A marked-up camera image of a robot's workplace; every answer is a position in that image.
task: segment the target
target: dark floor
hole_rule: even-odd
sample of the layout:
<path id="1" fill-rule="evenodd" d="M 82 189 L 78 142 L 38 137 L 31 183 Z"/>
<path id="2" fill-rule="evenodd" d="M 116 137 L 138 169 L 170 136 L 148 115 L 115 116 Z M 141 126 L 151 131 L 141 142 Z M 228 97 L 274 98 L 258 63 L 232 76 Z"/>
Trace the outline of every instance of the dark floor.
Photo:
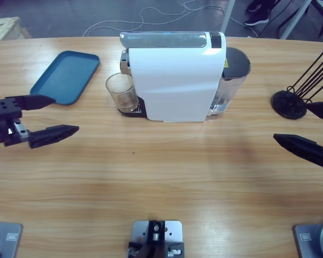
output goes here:
<path id="1" fill-rule="evenodd" d="M 249 18 L 245 12 L 251 0 L 236 0 L 231 17 L 243 23 Z M 296 10 L 304 0 L 294 0 L 293 3 L 271 24 L 261 35 L 262 38 L 278 38 L 278 25 Z M 189 8 L 195 9 L 203 5 L 219 5 L 226 9 L 228 0 L 197 0 L 189 3 Z M 278 15 L 289 0 L 282 0 L 272 11 L 271 18 Z M 180 13 L 183 8 L 177 0 L 0 0 L 0 18 L 19 16 L 22 24 L 34 38 L 49 37 L 80 37 L 91 25 L 104 20 L 127 20 L 139 22 L 139 12 L 142 8 L 152 6 L 166 13 Z M 178 16 L 164 16 L 155 10 L 143 13 L 145 22 L 162 23 Z M 218 10 L 200 10 L 191 13 L 181 20 L 165 25 L 143 25 L 138 31 L 218 31 L 223 20 L 223 13 Z M 307 15 L 303 16 L 288 39 L 323 41 L 323 35 L 318 38 L 323 17 L 310 5 Z M 106 23 L 106 26 L 120 30 L 129 30 L 138 25 Z M 259 34 L 265 25 L 257 25 L 254 30 Z M 118 35 L 118 31 L 98 29 L 92 36 Z M 227 36 L 256 37 L 252 31 L 230 20 Z"/>

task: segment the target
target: blue plastic tray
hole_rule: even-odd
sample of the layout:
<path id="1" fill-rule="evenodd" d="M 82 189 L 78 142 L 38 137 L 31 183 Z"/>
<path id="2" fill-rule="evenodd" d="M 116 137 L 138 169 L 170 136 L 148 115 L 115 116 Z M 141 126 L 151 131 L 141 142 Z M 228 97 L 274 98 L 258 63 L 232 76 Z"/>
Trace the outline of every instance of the blue plastic tray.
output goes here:
<path id="1" fill-rule="evenodd" d="M 49 65 L 30 94 L 41 94 L 61 105 L 71 105 L 78 100 L 100 64 L 92 54 L 64 51 Z"/>

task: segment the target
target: white coffee machine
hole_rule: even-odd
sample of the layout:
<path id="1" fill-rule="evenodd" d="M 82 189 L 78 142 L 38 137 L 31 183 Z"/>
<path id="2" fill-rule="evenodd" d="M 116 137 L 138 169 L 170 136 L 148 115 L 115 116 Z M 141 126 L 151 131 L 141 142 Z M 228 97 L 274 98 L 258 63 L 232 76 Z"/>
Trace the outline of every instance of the white coffee machine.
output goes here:
<path id="1" fill-rule="evenodd" d="M 131 75 L 139 101 L 123 112 L 129 117 L 204 121 L 226 109 L 250 72 L 249 59 L 227 48 L 221 32 L 122 32 L 120 40 L 121 73 Z"/>

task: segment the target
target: white cable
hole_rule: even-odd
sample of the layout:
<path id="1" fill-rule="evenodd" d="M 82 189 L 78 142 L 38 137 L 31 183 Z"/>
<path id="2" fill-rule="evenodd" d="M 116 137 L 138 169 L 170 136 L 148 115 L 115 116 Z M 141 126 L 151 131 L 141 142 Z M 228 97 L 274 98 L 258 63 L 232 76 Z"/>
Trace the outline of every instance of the white cable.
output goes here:
<path id="1" fill-rule="evenodd" d="M 125 20 L 105 20 L 105 21 L 101 21 L 101 22 L 99 22 L 99 23 L 96 23 L 96 24 L 94 24 L 94 25 L 92 25 L 92 26 L 88 27 L 82 36 L 83 36 L 83 37 L 85 37 L 85 36 L 89 37 L 89 35 L 90 35 L 90 33 L 91 33 L 92 31 L 97 30 L 97 29 L 99 29 L 99 28 L 109 28 L 109 29 L 111 29 L 111 30 L 115 30 L 115 31 L 127 31 L 127 32 L 129 32 L 129 31 L 135 31 L 135 30 L 137 30 L 137 29 L 141 28 L 144 24 L 145 24 L 145 25 L 163 25 L 163 24 L 169 24 L 169 23 L 172 23 L 172 22 L 175 22 L 175 21 L 177 21 L 177 20 L 182 19 L 182 18 L 184 18 L 184 17 L 186 17 L 186 16 L 190 15 L 190 14 L 191 14 L 191 13 L 193 13 L 193 12 L 196 12 L 196 11 L 199 11 L 199 10 L 204 10 L 204 9 L 219 10 L 219 11 L 221 11 L 221 12 L 225 15 L 225 11 L 223 10 L 223 8 L 222 8 L 222 7 L 220 7 L 220 6 L 215 6 L 215 5 L 213 5 L 213 1 L 212 1 L 212 5 L 204 5 L 204 6 L 200 7 L 200 8 L 197 8 L 197 9 L 190 9 L 189 7 L 187 7 L 187 6 L 186 6 L 186 4 L 193 3 L 193 2 L 195 2 L 195 1 L 197 1 L 197 0 L 187 1 L 187 2 L 184 2 L 184 3 L 182 4 L 182 3 L 180 2 L 180 0 L 178 0 L 179 5 L 180 5 L 180 6 L 182 6 L 182 7 L 184 8 L 183 12 L 181 12 L 181 13 L 164 13 L 164 12 L 161 12 L 160 10 L 158 10 L 157 8 L 154 8 L 154 7 L 146 7 L 146 8 L 144 8 L 144 9 L 142 9 L 142 10 L 140 11 L 140 18 L 141 18 L 141 21 L 140 21 L 140 22 L 138 22 L 138 21 L 125 21 Z M 153 9 L 153 10 L 156 10 L 157 12 L 159 12 L 159 13 L 161 13 L 161 14 L 163 14 L 163 15 L 166 15 L 166 16 L 178 16 L 178 15 L 182 15 L 182 16 L 181 16 L 181 17 L 178 17 L 177 19 L 171 20 L 171 21 L 166 21 L 166 22 L 164 22 L 164 23 L 146 23 L 146 22 L 144 21 L 144 17 L 143 17 L 143 15 L 142 15 L 142 13 L 143 13 L 143 11 L 145 11 L 145 10 L 147 10 L 147 9 Z M 244 27 L 248 27 L 248 26 L 245 26 L 244 24 L 240 23 L 239 21 L 237 21 L 237 20 L 235 20 L 235 19 L 232 19 L 232 18 L 230 18 L 230 19 L 231 19 L 231 20 L 233 20 L 234 22 L 236 22 L 236 23 L 238 23 L 238 24 L 240 24 L 240 25 L 244 26 Z M 133 28 L 133 29 L 131 29 L 131 30 L 119 30 L 119 29 L 117 29 L 117 28 L 110 27 L 110 26 L 99 26 L 99 27 L 96 27 L 97 25 L 100 25 L 100 24 L 103 24 L 103 23 L 139 24 L 139 26 L 138 26 L 138 27 L 136 27 L 136 28 Z M 251 27 L 248 27 L 248 28 L 250 28 L 250 29 L 252 30 L 252 32 L 257 36 L 257 33 L 256 33 L 256 32 L 255 32 Z"/>
<path id="2" fill-rule="evenodd" d="M 253 28 L 251 28 L 250 26 L 247 26 L 247 25 L 245 25 L 245 24 L 243 24 L 243 23 L 240 23 L 239 21 L 235 20 L 234 18 L 231 18 L 231 17 L 230 17 L 230 19 L 231 19 L 231 20 L 233 20 L 235 23 L 238 23 L 238 24 L 240 24 L 240 25 L 242 25 L 242 26 L 244 26 L 244 27 L 247 27 L 247 28 L 251 29 L 251 31 L 252 31 L 252 32 L 256 35 L 256 37 L 258 38 L 258 34 L 256 33 L 256 31 L 254 31 L 254 29 L 253 29 Z"/>

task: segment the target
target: shoe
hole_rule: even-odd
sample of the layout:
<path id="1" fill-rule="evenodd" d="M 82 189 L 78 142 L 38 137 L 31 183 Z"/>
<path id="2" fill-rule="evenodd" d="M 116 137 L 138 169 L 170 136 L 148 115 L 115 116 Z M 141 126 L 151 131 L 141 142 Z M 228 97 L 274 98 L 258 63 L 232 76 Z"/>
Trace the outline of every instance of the shoe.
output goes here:
<path id="1" fill-rule="evenodd" d="M 258 9 L 261 8 L 261 0 L 254 0 L 251 4 L 248 5 L 247 11 L 248 12 L 256 12 Z"/>
<path id="2" fill-rule="evenodd" d="M 251 19 L 247 20 L 244 24 L 246 26 L 255 26 L 257 24 L 264 24 L 269 22 L 268 12 L 258 12 Z"/>

